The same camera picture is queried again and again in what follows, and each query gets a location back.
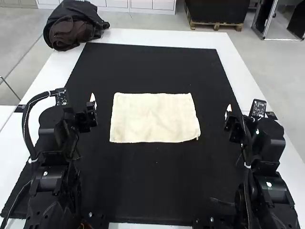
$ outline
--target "wooden pallet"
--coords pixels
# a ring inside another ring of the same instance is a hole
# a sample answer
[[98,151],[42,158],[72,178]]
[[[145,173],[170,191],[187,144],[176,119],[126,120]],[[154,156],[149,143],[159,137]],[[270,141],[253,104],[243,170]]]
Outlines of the wooden pallet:
[[189,21],[191,30],[195,30],[197,25],[213,25],[215,31],[218,31],[220,26],[234,26],[235,30],[238,32],[241,32],[243,30],[243,25],[244,25],[243,23],[233,24],[233,23],[226,23],[226,22],[220,23],[220,22],[193,21],[186,3],[184,3],[184,9],[185,9],[186,17],[187,17],[187,20]]

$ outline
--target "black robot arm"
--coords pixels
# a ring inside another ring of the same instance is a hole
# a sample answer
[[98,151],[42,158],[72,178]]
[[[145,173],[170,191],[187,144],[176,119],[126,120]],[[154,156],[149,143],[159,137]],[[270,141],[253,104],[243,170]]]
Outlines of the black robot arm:
[[300,229],[295,203],[276,171],[285,148],[284,128],[265,118],[266,101],[254,100],[248,116],[226,113],[225,131],[241,145],[245,182],[235,195],[234,227]]
[[[56,105],[40,115],[39,139],[34,147],[28,128],[30,111],[38,101],[49,96],[56,98]],[[65,88],[41,93],[27,103],[22,134],[30,152],[33,175],[25,229],[77,229],[80,226],[80,171],[74,161],[80,158],[79,134],[89,132],[96,125],[96,102],[88,102],[86,110],[75,113]],[[1,229],[5,228],[8,217],[9,214]]]

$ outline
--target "gray floor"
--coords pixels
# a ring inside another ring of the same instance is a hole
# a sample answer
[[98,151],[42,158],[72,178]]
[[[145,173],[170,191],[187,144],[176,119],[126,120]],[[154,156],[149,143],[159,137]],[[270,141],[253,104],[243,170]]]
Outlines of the gray floor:
[[[0,74],[5,76],[9,73],[34,44],[7,78],[20,97],[23,97],[52,52],[42,38],[38,39],[50,12],[50,10],[0,8],[2,34],[0,35]],[[10,20],[3,17],[3,14],[18,15],[19,20]],[[178,1],[177,13],[174,16],[115,12],[99,14],[110,22],[112,28],[190,31],[181,1]],[[253,16],[251,13],[247,15],[242,32],[236,32],[231,28],[221,28],[220,32],[225,31],[229,34],[252,76],[285,127],[292,143],[305,161],[303,150],[305,42],[261,41],[250,28]],[[278,16],[273,21],[267,37],[287,38],[290,36],[285,30],[282,19]],[[22,30],[13,30],[14,26],[18,29],[22,27]],[[196,31],[213,30],[211,27],[204,27]],[[9,35],[15,32],[18,35],[12,39]],[[3,83],[0,85],[0,104],[18,104],[17,98]]]

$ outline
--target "dark cloth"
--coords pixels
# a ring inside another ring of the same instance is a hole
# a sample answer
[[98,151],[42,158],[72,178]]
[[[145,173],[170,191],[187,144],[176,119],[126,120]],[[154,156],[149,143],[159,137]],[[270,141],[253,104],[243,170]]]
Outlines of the dark cloth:
[[110,24],[97,14],[97,7],[88,1],[64,0],[50,15],[43,30],[47,45],[67,51],[102,36]]

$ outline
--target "towel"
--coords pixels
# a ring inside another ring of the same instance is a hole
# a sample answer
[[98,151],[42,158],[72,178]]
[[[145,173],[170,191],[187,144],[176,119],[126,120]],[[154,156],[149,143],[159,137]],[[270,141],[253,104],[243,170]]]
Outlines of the towel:
[[198,139],[192,95],[122,94],[113,98],[110,142],[171,142]]

